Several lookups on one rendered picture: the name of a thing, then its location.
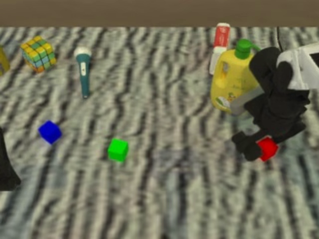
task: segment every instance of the multicolored cube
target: multicolored cube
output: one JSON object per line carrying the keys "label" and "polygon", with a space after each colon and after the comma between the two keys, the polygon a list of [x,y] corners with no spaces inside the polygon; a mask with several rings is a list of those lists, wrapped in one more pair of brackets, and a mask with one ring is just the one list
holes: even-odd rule
{"label": "multicolored cube", "polygon": [[49,69],[56,63],[51,44],[41,36],[34,37],[20,47],[25,62],[37,73]]}
{"label": "multicolored cube", "polygon": [[10,69],[10,63],[5,55],[3,46],[0,45],[0,76]]}

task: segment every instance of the puzzle cube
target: puzzle cube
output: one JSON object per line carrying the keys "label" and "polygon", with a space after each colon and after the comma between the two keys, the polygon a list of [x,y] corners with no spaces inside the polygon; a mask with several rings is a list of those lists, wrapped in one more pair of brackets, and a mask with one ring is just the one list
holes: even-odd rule
{"label": "puzzle cube", "polygon": [[108,156],[111,160],[124,162],[129,152],[129,144],[126,141],[112,139],[108,148]]}
{"label": "puzzle cube", "polygon": [[37,73],[49,69],[56,63],[51,44],[43,40],[41,36],[34,37],[20,47],[25,62]]}
{"label": "puzzle cube", "polygon": [[51,121],[44,123],[38,131],[41,137],[50,144],[53,144],[62,136],[59,126]]}
{"label": "puzzle cube", "polygon": [[3,46],[0,45],[0,76],[10,69],[10,63],[5,55]]}

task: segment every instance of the blue cube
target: blue cube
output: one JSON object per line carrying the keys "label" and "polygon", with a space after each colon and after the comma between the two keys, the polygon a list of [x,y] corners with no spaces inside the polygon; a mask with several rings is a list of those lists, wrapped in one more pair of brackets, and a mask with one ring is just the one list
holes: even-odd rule
{"label": "blue cube", "polygon": [[45,122],[38,131],[41,137],[50,144],[53,144],[62,136],[59,126],[52,121]]}

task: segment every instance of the brown wall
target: brown wall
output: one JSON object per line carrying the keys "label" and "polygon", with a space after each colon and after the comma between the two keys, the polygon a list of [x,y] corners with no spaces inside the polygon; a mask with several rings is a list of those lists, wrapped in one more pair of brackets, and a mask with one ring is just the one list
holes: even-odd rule
{"label": "brown wall", "polygon": [[318,26],[318,0],[1,0],[0,26]]}

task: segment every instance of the yellow jug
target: yellow jug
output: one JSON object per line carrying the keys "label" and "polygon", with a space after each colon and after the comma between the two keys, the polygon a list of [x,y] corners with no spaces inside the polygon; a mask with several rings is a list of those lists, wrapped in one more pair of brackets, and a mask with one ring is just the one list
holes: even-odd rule
{"label": "yellow jug", "polygon": [[220,55],[210,90],[212,104],[217,109],[231,114],[230,103],[259,85],[249,70],[252,48],[259,50],[249,40],[240,39],[236,49]]}

